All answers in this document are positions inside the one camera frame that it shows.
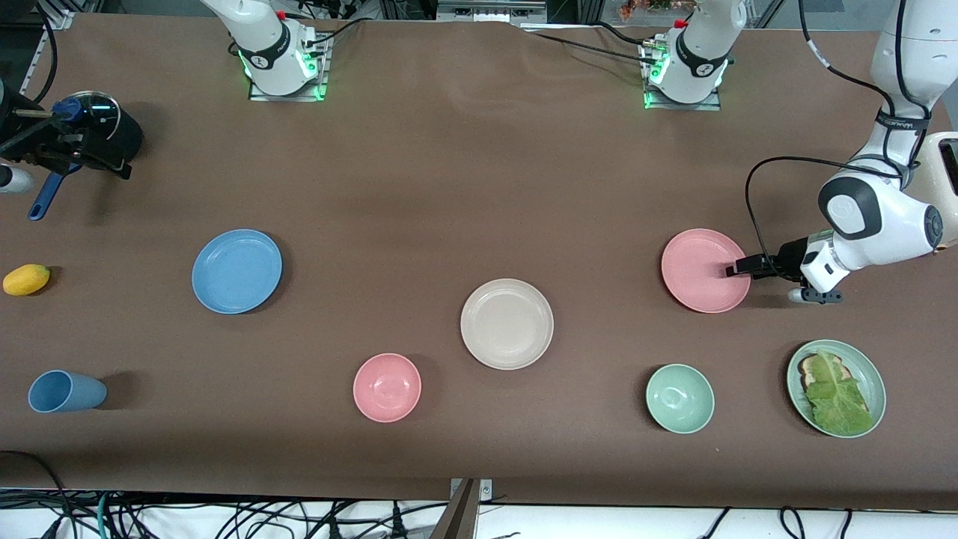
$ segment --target green bowl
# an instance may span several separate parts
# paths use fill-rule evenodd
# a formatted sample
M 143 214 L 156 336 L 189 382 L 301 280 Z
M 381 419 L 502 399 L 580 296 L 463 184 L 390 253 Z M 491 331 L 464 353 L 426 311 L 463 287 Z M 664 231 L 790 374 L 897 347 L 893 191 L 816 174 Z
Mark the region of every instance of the green bowl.
M 712 419 L 716 396 L 702 373 L 673 363 L 655 371 L 646 387 L 646 405 L 659 425 L 676 434 L 701 431 Z

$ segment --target lettuce leaf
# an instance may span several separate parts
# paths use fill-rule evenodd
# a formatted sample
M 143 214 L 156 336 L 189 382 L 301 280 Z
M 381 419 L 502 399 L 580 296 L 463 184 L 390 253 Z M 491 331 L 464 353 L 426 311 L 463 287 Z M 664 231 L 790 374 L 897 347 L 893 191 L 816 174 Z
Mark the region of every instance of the lettuce leaf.
M 864 409 L 865 397 L 858 380 L 842 380 L 841 367 L 834 354 L 818 352 L 812 357 L 810 371 L 815 381 L 805 394 L 811 402 L 815 424 L 832 434 L 852 436 L 872 428 L 872 414 Z

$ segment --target green plate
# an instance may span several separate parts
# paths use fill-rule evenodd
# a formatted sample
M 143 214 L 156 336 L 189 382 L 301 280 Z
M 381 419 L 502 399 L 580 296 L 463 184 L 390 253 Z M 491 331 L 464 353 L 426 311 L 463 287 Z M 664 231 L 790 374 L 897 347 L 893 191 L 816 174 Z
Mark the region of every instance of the green plate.
M 858 389 L 861 391 L 861 396 L 865 397 L 865 404 L 868 405 L 868 411 L 872 414 L 872 419 L 875 421 L 871 429 L 861 434 L 846 436 L 830 433 L 818 425 L 815 425 L 815 422 L 812 421 L 811 403 L 809 402 L 809 398 L 805 396 L 805 389 L 802 387 L 802 374 L 801 371 L 798 370 L 798 364 L 801 363 L 804 358 L 815 355 L 819 350 L 830 352 L 841 358 L 842 364 L 848 367 L 852 376 L 858 380 Z M 788 388 L 788 396 L 791 397 L 791 403 L 795 405 L 795 409 L 802 414 L 802 417 L 809 422 L 809 425 L 812 425 L 815 429 L 829 436 L 835 436 L 837 438 L 858 438 L 864 436 L 873 431 L 885 415 L 885 383 L 881 380 L 878 369 L 876 369 L 875 365 L 857 348 L 839 340 L 813 340 L 799 348 L 791 357 L 791 361 L 788 362 L 786 385 Z

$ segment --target blue plate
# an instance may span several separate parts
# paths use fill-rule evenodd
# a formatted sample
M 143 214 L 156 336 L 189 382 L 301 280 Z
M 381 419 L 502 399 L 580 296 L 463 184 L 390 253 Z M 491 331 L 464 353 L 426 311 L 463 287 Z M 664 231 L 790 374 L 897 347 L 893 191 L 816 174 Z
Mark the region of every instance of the blue plate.
M 193 265 L 193 292 L 207 309 L 238 315 L 260 306 L 280 284 L 283 255 L 269 236 L 240 228 L 216 236 Z

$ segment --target bowl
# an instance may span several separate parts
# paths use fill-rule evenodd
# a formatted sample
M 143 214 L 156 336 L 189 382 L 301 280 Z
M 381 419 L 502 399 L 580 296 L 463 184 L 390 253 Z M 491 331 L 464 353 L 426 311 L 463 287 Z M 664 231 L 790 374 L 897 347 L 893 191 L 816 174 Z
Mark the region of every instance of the bowl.
M 409 415 L 421 392 L 419 370 L 399 354 L 373 356 L 359 367 L 353 380 L 356 407 L 377 423 L 392 423 Z
M 702 373 L 673 363 L 652 374 L 646 387 L 646 405 L 652 418 L 667 431 L 691 434 L 708 425 L 716 397 Z

